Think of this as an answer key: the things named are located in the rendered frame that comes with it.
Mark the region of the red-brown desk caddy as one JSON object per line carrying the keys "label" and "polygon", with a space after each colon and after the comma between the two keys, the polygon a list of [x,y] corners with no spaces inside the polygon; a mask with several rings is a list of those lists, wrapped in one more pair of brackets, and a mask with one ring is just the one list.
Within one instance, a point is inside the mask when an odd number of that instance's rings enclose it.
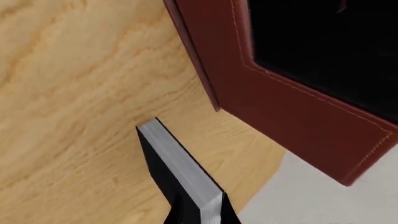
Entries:
{"label": "red-brown desk caddy", "polygon": [[261,68],[246,0],[163,0],[216,110],[344,186],[398,146],[398,124]]}

